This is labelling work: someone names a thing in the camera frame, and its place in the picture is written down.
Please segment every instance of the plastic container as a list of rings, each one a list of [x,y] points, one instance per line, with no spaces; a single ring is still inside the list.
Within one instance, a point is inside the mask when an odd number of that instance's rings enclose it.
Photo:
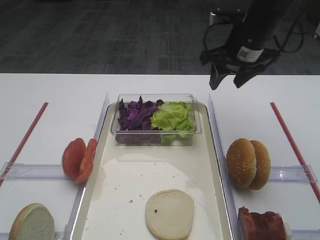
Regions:
[[[124,106],[127,108],[131,101],[137,102],[140,96],[144,103],[147,101],[155,103],[157,100],[162,100],[165,103],[186,103],[190,107],[189,119],[191,124],[194,125],[194,130],[120,130],[118,122],[120,116],[120,101],[123,100]],[[118,96],[110,132],[114,137],[115,143],[121,146],[190,146],[193,144],[195,134],[202,132],[195,101],[192,94],[120,94]]]

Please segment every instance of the tomato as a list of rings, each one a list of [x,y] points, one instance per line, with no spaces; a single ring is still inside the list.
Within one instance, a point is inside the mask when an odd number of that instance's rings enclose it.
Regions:
[[[90,139],[88,147],[82,138],[69,143],[62,156],[64,174],[76,184],[88,180],[94,168],[94,157],[98,142]]]
[[[94,157],[97,149],[98,141],[90,139],[88,147],[84,152],[82,162],[80,164],[79,175],[75,180],[76,184],[86,181],[94,169]]]

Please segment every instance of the bun top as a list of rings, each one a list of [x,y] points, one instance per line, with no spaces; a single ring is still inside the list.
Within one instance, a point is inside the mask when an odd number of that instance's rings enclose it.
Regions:
[[[270,170],[271,170],[271,161],[268,153],[268,149],[261,142],[252,140],[250,141],[254,147],[254,153],[256,158],[256,175],[249,185],[251,190],[260,190],[268,182]]]
[[[248,188],[257,172],[256,154],[251,142],[245,138],[234,141],[225,160],[233,185],[240,189]]]

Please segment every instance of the purple cabbage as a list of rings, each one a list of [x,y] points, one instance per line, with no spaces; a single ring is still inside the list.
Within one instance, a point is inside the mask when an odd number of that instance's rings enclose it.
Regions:
[[[143,103],[140,96],[139,101],[131,101],[126,107],[123,99],[119,103],[118,122],[121,131],[150,131],[151,117],[164,103],[161,99],[156,103],[147,101]],[[116,141],[120,144],[139,145],[141,143],[156,144],[161,141],[158,134],[117,134]]]

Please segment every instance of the red rod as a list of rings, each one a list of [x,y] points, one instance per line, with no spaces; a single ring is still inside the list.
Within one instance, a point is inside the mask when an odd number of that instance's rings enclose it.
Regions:
[[[21,140],[18,148],[15,150],[13,156],[11,157],[10,161],[9,161],[9,164],[8,166],[6,167],[5,171],[4,171],[4,174],[3,174],[3,179],[0,179],[0,187],[2,185],[2,183],[4,182],[4,177],[6,176],[6,174],[9,172],[12,164],[15,163],[15,161],[17,160],[19,154],[21,153],[21,150],[23,149],[23,147],[25,146],[28,138],[30,137],[31,133],[33,132],[33,130],[35,129],[37,123],[39,122],[42,114],[45,112],[46,108],[48,106],[48,103],[45,102],[40,111],[38,112],[38,114],[35,116],[35,119],[33,120],[31,126],[29,127],[28,131],[26,132],[26,134],[24,135],[23,139]]]
[[[302,156],[301,152],[299,151],[299,148],[298,148],[294,138],[290,134],[289,129],[288,129],[284,119],[282,118],[282,116],[281,116],[276,104],[274,102],[271,102],[270,105],[271,105],[271,107],[272,107],[272,109],[273,109],[273,111],[274,111],[274,113],[276,115],[276,118],[278,119],[278,121],[279,121],[279,123],[280,123],[280,125],[281,125],[281,127],[282,127],[282,129],[283,129],[283,131],[284,131],[284,133],[286,135],[286,137],[288,138],[288,140],[290,142],[290,145],[291,145],[296,157],[298,158],[300,164],[307,168],[307,164],[306,164],[306,162],[304,160],[304,157]],[[310,174],[307,173],[306,175],[308,176],[308,178],[310,180],[311,179]],[[310,182],[310,185],[311,185],[311,187],[313,189],[313,192],[314,192],[316,198],[318,199],[318,201],[320,203],[320,190],[318,188],[318,185],[315,182]]]

